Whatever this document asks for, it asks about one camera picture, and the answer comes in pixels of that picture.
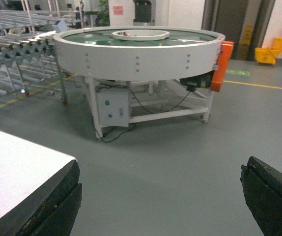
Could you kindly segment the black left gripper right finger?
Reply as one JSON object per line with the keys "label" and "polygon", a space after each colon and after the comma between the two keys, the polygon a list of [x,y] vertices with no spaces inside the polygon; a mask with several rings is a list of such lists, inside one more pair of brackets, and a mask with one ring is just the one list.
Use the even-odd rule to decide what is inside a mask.
{"label": "black left gripper right finger", "polygon": [[241,166],[246,205],[265,236],[282,236],[282,173],[251,156]]}

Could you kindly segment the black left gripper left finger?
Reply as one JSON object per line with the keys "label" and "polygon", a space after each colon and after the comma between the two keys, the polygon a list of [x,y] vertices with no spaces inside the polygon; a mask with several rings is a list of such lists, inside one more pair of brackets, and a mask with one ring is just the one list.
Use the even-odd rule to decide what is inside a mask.
{"label": "black left gripper left finger", "polygon": [[72,160],[0,217],[0,236],[68,236],[82,201],[78,162]]}

